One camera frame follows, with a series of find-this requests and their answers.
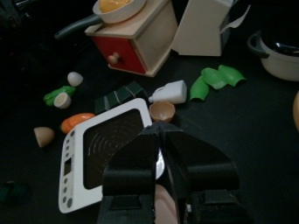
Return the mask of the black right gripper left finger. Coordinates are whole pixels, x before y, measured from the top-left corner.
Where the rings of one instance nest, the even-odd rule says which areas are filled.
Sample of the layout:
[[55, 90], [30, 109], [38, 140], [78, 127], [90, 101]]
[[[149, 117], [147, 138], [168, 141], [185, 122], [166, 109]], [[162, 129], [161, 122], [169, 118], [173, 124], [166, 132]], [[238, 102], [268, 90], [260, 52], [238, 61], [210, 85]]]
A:
[[103, 175], [98, 224], [155, 224], [159, 127], [146, 127], [111, 158]]

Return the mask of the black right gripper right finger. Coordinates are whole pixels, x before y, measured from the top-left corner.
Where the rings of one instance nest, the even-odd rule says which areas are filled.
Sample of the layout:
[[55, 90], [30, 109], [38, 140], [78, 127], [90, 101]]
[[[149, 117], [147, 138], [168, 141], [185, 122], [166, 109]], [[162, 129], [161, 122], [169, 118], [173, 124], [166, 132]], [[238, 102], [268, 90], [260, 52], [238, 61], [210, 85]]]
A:
[[182, 224], [254, 224], [230, 156], [170, 123], [161, 138]]

